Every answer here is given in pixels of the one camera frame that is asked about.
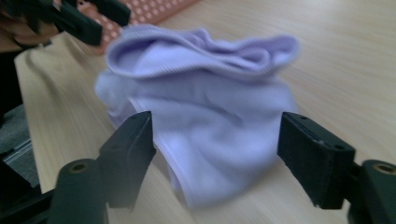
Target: floor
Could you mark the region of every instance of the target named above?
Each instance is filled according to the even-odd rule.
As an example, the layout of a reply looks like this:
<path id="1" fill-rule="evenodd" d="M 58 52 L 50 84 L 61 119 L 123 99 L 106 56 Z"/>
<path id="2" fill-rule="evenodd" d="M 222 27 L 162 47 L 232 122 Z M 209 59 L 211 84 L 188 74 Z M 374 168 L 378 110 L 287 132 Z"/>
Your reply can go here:
<path id="1" fill-rule="evenodd" d="M 29 181 L 32 187 L 37 186 L 39 182 L 23 105 L 7 112 L 0 128 L 0 153 L 11 149 L 14 152 L 6 156 L 4 162 Z"/>

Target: fabric fold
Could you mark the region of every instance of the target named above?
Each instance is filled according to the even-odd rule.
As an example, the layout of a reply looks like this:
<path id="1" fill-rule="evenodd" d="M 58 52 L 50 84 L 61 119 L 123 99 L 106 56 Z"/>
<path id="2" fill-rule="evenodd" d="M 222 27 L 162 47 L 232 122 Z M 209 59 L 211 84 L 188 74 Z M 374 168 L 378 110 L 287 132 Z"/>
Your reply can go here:
<path id="1" fill-rule="evenodd" d="M 154 142 L 191 208 L 244 190 L 276 157 L 283 111 L 296 112 L 276 71 L 298 53 L 291 35 L 212 40 L 204 29 L 125 28 L 95 91 L 118 127 L 153 115 Z"/>

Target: perforated red basket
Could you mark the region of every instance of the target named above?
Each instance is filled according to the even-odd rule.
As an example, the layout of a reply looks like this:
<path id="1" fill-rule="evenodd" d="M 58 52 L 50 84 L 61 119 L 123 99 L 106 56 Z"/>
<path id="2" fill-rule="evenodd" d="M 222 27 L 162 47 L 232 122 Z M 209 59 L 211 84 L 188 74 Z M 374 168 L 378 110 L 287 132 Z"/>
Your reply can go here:
<path id="1" fill-rule="evenodd" d="M 198 0 L 120 0 L 132 10 L 130 24 L 150 23 L 156 24 L 174 15 L 184 7 Z M 103 26 L 102 44 L 95 47 L 94 51 L 103 54 L 108 44 L 119 37 L 121 28 L 114 22 L 99 14 L 96 6 L 88 1 L 79 0 L 78 9 L 86 16 L 93 18 Z"/>

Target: table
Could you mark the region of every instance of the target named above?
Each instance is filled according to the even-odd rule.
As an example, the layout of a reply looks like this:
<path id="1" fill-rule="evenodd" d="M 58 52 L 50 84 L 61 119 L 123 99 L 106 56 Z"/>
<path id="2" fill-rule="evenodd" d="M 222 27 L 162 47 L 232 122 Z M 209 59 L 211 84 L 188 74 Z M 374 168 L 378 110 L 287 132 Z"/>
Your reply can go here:
<path id="1" fill-rule="evenodd" d="M 202 26 L 228 40 L 297 36 L 301 55 L 279 76 L 300 113 L 355 147 L 357 163 L 394 163 L 395 9 L 393 0 L 202 0 L 160 25 Z M 52 46 L 25 51 L 16 63 L 39 179 L 47 191 L 63 165 L 96 158 L 114 132 L 93 92 L 106 64 L 66 34 L 54 38 Z M 347 203 L 340 211 L 313 207 L 283 162 L 242 195 L 199 211 L 179 202 L 161 169 L 148 169 L 132 214 L 110 209 L 111 223 L 347 223 Z"/>

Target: crumpled towel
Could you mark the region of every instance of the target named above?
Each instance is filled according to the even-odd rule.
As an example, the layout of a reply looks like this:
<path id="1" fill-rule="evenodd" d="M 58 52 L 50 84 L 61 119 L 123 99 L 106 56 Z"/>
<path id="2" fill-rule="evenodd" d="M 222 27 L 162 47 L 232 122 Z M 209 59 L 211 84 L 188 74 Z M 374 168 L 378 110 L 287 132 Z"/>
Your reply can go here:
<path id="1" fill-rule="evenodd" d="M 298 52 L 289 35 L 236 42 L 204 29 L 124 29 L 95 85 L 116 127 L 152 111 L 154 143 L 190 208 L 241 192 L 276 158 L 283 111 L 296 112 L 279 67 Z"/>

